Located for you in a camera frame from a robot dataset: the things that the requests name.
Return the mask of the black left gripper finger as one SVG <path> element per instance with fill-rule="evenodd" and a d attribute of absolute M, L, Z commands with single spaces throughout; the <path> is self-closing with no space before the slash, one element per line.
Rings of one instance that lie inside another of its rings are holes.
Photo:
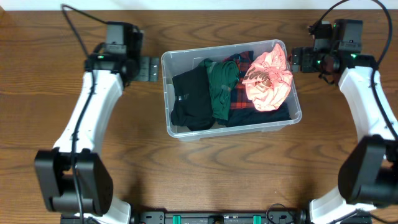
<path fill-rule="evenodd" d="M 149 72 L 150 72 L 150 57 L 142 57 L 140 60 L 140 70 L 138 74 L 138 80 L 140 82 L 148 82 Z"/>
<path fill-rule="evenodd" d="M 160 59 L 158 57 L 150 58 L 149 81 L 157 82 L 159 77 Z"/>

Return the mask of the pink shirt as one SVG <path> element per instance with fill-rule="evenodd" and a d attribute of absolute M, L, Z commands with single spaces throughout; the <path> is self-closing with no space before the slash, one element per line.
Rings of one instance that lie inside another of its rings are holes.
<path fill-rule="evenodd" d="M 292 72 L 287 68 L 285 52 L 279 44 L 258 56 L 242 80 L 248 100 L 258 111 L 279 109 L 292 89 L 292 82 Z"/>

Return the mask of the black garment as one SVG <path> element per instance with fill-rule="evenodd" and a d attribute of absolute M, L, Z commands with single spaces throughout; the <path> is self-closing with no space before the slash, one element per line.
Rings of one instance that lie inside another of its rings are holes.
<path fill-rule="evenodd" d="M 172 79 L 175 88 L 171 122 L 190 131 L 210 129 L 214 123 L 206 68 L 197 66 Z"/>

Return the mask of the green garment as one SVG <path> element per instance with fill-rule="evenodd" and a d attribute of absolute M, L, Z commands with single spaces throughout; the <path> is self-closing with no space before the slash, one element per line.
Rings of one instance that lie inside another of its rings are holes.
<path fill-rule="evenodd" d="M 234 61 L 214 62 L 206 58 L 198 66 L 203 67 L 208 76 L 213 117 L 228 120 L 231 92 L 239 81 L 237 64 Z"/>

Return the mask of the clear plastic storage bin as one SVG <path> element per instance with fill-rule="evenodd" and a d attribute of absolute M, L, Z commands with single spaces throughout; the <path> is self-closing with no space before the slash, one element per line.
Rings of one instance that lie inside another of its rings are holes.
<path fill-rule="evenodd" d="M 284 101 L 289 109 L 289 120 L 272 123 L 250 124 L 230 128 L 216 123 L 210 129 L 204 131 L 190 131 L 187 127 L 173 125 L 170 120 L 170 115 L 175 103 L 175 88 L 172 82 L 172 78 L 174 76 L 194 69 L 202 60 L 206 58 L 220 62 L 233 54 L 250 50 L 254 52 L 254 58 L 257 58 L 264 52 L 270 52 L 277 44 L 280 45 L 283 50 L 286 49 L 283 41 L 279 39 L 273 39 L 242 44 L 205 47 L 199 49 L 173 50 L 163 53 L 161 57 L 161 66 L 164 87 L 165 119 L 168 134 L 181 141 L 194 141 L 203 138 L 252 133 L 258 131 L 279 131 L 288 125 L 299 123 L 302 119 L 302 110 L 294 83 L 292 84 L 292 89 L 288 97 Z"/>

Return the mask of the red plaid flannel shirt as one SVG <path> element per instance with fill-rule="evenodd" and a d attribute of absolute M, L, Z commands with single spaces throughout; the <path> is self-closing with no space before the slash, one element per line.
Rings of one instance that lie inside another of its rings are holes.
<path fill-rule="evenodd" d="M 236 84 L 235 88 L 231 91 L 231 110 L 240 110 L 240 109 L 254 109 L 254 104 L 251 100 L 248 99 L 246 94 L 246 87 L 242 84 L 243 78 L 245 77 L 249 67 L 253 63 L 254 52 L 245 51 L 240 54 L 233 54 L 228 58 L 223 59 L 223 62 L 234 62 L 239 70 L 238 77 L 239 81 Z"/>

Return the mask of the dark navy garment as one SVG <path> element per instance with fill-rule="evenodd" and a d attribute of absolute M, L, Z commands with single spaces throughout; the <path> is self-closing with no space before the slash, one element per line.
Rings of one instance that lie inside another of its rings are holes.
<path fill-rule="evenodd" d="M 216 122 L 226 127 L 235 127 L 288 120 L 291 120 L 288 105 L 282 103 L 277 110 L 272 111 L 258 111 L 255 108 L 230 110 L 228 120 L 216 119 Z"/>

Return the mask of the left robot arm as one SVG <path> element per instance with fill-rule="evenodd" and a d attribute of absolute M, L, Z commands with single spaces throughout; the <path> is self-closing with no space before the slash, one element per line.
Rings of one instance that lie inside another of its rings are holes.
<path fill-rule="evenodd" d="M 61 223 L 133 223 L 131 204 L 113 194 L 113 180 L 101 160 L 104 134 L 114 106 L 132 80 L 155 81 L 159 59 L 91 54 L 85 60 L 78 101 L 51 150 L 34 159 L 46 209 Z"/>

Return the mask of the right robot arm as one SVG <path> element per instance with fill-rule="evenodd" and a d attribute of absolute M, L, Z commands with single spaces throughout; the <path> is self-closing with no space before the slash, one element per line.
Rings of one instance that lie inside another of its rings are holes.
<path fill-rule="evenodd" d="M 380 84 L 376 60 L 354 52 L 292 49 L 293 71 L 332 75 L 345 96 L 358 144 L 338 173 L 338 185 L 309 203 L 307 223 L 359 223 L 373 210 L 397 205 L 397 119 Z"/>

